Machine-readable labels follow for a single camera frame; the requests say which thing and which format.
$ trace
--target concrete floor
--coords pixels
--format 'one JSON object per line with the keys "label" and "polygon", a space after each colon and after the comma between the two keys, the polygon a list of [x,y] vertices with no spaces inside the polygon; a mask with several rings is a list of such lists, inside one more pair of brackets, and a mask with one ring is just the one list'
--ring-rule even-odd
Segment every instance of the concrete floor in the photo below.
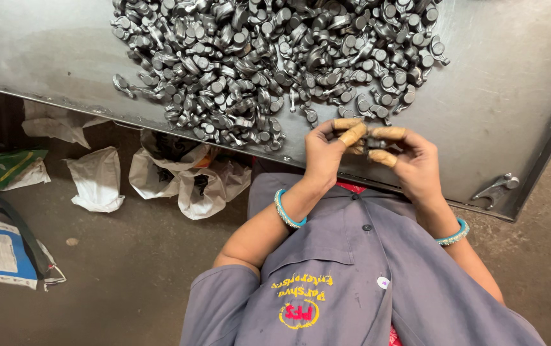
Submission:
{"label": "concrete floor", "polygon": [[[128,176],[138,132],[112,123],[86,130],[93,150],[119,148]],[[215,216],[192,221],[177,198],[145,201],[122,179],[122,207],[110,214],[71,203],[65,158],[91,150],[60,140],[45,159],[52,182],[2,193],[49,248],[68,282],[41,287],[0,284],[0,346],[177,344],[189,285],[246,220],[247,191]],[[508,306],[551,345],[551,161],[516,224],[456,209]],[[79,244],[68,246],[66,240]]]}

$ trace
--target tan finger guard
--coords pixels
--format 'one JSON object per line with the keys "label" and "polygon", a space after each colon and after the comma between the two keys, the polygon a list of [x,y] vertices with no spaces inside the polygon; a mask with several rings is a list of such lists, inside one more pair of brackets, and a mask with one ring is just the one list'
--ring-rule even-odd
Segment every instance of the tan finger guard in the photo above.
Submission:
{"label": "tan finger guard", "polygon": [[397,128],[395,126],[372,128],[367,130],[367,134],[370,137],[388,140],[401,140],[404,132],[406,132],[405,128]]}
{"label": "tan finger guard", "polygon": [[363,155],[363,146],[349,146],[344,154]]}
{"label": "tan finger guard", "polygon": [[351,127],[348,131],[344,132],[343,135],[339,137],[339,140],[344,142],[346,146],[351,146],[356,143],[361,137],[367,133],[367,126],[363,122],[359,122],[355,126]]}
{"label": "tan finger guard", "polygon": [[392,168],[397,163],[397,156],[382,149],[370,150],[367,156],[370,160],[384,164],[388,168]]}
{"label": "tan finger guard", "polygon": [[338,118],[333,120],[334,130],[348,130],[351,127],[363,122],[361,118]]}

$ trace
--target bangle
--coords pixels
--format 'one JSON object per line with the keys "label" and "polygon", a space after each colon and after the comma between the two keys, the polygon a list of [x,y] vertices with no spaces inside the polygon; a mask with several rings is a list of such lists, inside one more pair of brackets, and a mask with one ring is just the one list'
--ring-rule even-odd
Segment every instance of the bangle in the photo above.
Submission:
{"label": "bangle", "polygon": [[460,219],[459,217],[457,218],[457,222],[461,226],[459,231],[457,233],[449,236],[449,237],[442,238],[442,239],[436,239],[438,244],[440,244],[442,246],[454,244],[454,243],[462,240],[463,238],[465,238],[465,236],[467,236],[468,232],[470,232],[470,227],[467,225],[467,223],[464,220]]}
{"label": "bangle", "polygon": [[308,217],[304,217],[303,220],[299,223],[291,220],[290,217],[288,217],[288,215],[286,214],[286,211],[284,211],[284,208],[282,208],[282,201],[280,199],[280,197],[286,192],[286,190],[284,190],[283,188],[282,189],[279,189],[276,193],[275,193],[275,196],[274,196],[274,203],[275,203],[275,208],[277,209],[277,213],[280,214],[280,217],[282,218],[282,220],[284,221],[285,224],[291,226],[292,228],[294,228],[295,230],[296,229],[299,229],[299,227],[301,227],[302,225],[305,225],[306,222],[308,221]]}

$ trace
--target white sticker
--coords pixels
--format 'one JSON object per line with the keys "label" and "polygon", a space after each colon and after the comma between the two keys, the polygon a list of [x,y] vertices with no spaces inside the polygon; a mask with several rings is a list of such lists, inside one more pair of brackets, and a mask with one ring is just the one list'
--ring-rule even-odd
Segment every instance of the white sticker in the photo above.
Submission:
{"label": "white sticker", "polygon": [[378,278],[378,286],[380,286],[380,288],[382,289],[387,289],[387,287],[389,287],[389,279],[383,277],[383,276],[380,276]]}

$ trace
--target grey metal surface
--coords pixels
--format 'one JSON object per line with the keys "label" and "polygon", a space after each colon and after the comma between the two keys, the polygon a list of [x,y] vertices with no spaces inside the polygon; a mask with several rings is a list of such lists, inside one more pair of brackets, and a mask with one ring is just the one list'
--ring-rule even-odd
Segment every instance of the grey metal surface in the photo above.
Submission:
{"label": "grey metal surface", "polygon": [[[470,197],[502,174],[519,177],[521,186],[487,212],[513,220],[551,155],[551,3],[446,0],[439,9],[433,32],[452,62],[436,64],[414,104],[392,123],[438,146],[443,194],[460,207],[487,206]],[[111,35],[111,18],[109,1],[0,0],[0,91],[194,138],[172,131],[162,105],[113,88],[115,73],[138,83],[139,67]],[[337,114],[334,106],[313,108],[319,121]],[[287,134],[282,150],[266,154],[251,146],[246,152],[302,166],[310,127],[302,113],[286,109],[277,115]],[[388,169],[357,157],[345,158],[341,173],[397,185]]]}

